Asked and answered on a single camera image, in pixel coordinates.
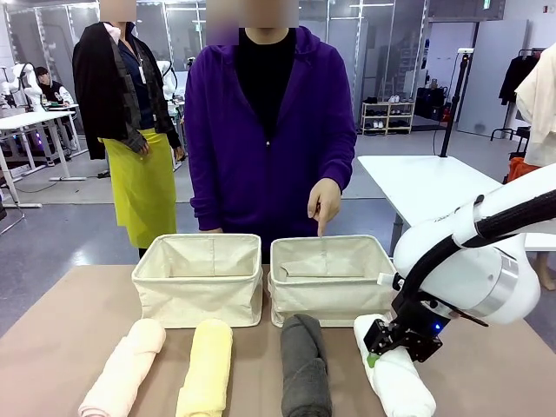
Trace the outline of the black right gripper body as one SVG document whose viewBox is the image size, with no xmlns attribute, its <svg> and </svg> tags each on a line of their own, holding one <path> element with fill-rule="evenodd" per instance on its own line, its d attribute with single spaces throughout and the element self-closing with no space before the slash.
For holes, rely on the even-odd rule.
<svg viewBox="0 0 556 417">
<path fill-rule="evenodd" d="M 424 362 L 435 354 L 443 343 L 438 336 L 423 336 L 399 324 L 374 319 L 363 338 L 367 351 L 382 356 L 396 348 L 405 348 L 411 361 Z"/>
</svg>

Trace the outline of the person's left hand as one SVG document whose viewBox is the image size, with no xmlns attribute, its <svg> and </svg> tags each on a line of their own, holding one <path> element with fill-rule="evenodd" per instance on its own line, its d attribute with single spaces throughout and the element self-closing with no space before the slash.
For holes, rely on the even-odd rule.
<svg viewBox="0 0 556 417">
<path fill-rule="evenodd" d="M 325 235 L 327 225 L 341 209 L 341 189 L 330 178 L 319 180 L 311 189 L 308 198 L 308 217 L 317 222 L 317 235 Z"/>
</svg>

